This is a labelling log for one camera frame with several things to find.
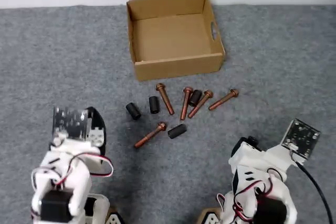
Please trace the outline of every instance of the cardboard box flap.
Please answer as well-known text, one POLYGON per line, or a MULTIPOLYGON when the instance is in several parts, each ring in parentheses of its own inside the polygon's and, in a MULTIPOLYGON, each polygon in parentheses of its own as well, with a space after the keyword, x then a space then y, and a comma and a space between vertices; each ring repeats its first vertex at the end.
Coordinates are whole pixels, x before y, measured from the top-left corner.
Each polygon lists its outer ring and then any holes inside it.
POLYGON ((129 0, 131 20, 202 13, 204 0, 129 0))

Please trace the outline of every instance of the red and white wire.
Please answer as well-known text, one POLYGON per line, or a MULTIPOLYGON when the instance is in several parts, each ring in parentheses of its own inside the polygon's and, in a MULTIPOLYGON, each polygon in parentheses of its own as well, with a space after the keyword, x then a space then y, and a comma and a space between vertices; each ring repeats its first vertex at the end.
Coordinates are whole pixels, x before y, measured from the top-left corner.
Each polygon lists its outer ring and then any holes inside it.
POLYGON ((66 179, 68 178, 68 176, 70 175, 71 171, 72 171, 72 167, 71 167, 71 163, 76 159, 78 158, 79 156, 83 156, 83 155, 87 155, 87 156, 91 156, 91 157, 95 157, 99 160, 102 160, 104 162, 107 162, 110 167, 111 167, 111 171, 108 172, 108 173, 90 173, 90 175, 92 176, 98 176, 98 177, 110 177, 112 176, 113 174, 113 164, 112 164, 112 161, 108 158, 108 157, 105 157, 103 155, 100 155, 100 154, 97 154, 97 153, 92 153, 92 152, 82 152, 82 153, 79 153, 79 154, 76 154, 74 155, 70 161, 69 161, 69 166, 68 166, 68 170, 67 170, 67 173, 65 174, 65 176, 63 176, 61 178, 61 180, 59 182, 56 183, 56 186, 59 186, 61 184, 63 184, 66 179))

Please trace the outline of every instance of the screw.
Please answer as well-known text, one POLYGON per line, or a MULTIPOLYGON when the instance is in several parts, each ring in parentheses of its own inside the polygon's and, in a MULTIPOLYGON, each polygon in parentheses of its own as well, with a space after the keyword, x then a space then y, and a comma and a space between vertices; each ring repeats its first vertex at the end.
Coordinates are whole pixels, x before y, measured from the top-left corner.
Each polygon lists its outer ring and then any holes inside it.
POLYGON ((192 118, 197 111, 203 106, 203 104, 209 99, 212 98, 214 96, 213 92, 211 90, 207 90, 204 92, 204 96, 202 97, 202 99, 198 102, 198 104, 196 105, 196 107, 194 107, 194 109, 189 113, 188 117, 192 118))
POLYGON ((146 143, 149 139, 153 138, 154 136, 156 136, 160 131, 165 131, 167 128, 167 125, 164 122, 160 122, 158 123, 156 129, 150 133, 148 133, 143 139, 141 139, 140 141, 138 141, 134 147, 135 148, 139 148, 142 145, 144 145, 144 143, 146 143))
POLYGON ((227 94, 226 96, 224 96, 223 98, 221 98, 220 100, 209 106, 209 110, 214 110, 224 102, 230 100, 232 97, 237 97, 238 95, 239 91, 237 89, 231 89, 229 94, 227 94))
POLYGON ((167 107, 167 110, 168 110, 169 114, 173 115, 175 112, 173 110, 172 105, 170 104, 168 95, 167 95, 167 93, 166 93, 166 91, 165 91, 164 88, 165 88, 165 85, 163 83, 158 83, 156 85, 156 90, 158 90, 158 92, 160 92, 162 100, 164 101, 164 104, 166 104, 166 107, 167 107))
POLYGON ((185 95, 184 95, 180 120, 184 120, 185 117, 187 116, 188 100, 189 100, 190 94, 193 92, 193 88, 185 87, 183 92, 185 93, 185 95))

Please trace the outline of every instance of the circuit board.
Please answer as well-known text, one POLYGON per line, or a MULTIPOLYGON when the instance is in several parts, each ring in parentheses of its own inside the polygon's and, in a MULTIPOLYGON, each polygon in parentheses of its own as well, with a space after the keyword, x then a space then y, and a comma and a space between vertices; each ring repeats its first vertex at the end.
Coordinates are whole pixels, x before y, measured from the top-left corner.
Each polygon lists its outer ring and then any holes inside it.
POLYGON ((85 141, 88 123, 87 110, 74 110, 68 107, 64 109, 54 107, 52 133, 66 132, 72 139, 85 141))
POLYGON ((281 145, 308 159, 320 135, 320 131, 295 118, 289 125, 281 145))

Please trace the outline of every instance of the bolt head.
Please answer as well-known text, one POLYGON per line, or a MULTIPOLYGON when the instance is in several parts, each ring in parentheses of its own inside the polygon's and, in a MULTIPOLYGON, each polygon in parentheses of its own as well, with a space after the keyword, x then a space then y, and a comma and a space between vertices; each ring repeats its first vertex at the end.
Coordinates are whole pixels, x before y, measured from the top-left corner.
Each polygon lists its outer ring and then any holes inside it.
POLYGON ((192 87, 185 87, 184 90, 183 90, 184 93, 186 93, 186 92, 191 93, 193 91, 194 91, 194 89, 192 87))
POLYGON ((165 87, 165 85, 163 84, 163 83, 158 83, 157 85, 156 85, 156 90, 158 91, 159 89, 162 89, 162 88, 164 88, 165 87))
POLYGON ((205 95, 208 95, 209 98, 212 98, 214 96, 213 92, 211 90, 204 91, 205 95))
POLYGON ((160 127, 161 131, 165 131, 167 128, 167 124, 164 122, 158 123, 158 126, 160 127))
POLYGON ((238 89, 231 89, 230 92, 234 94, 234 97, 237 97, 239 95, 238 89))

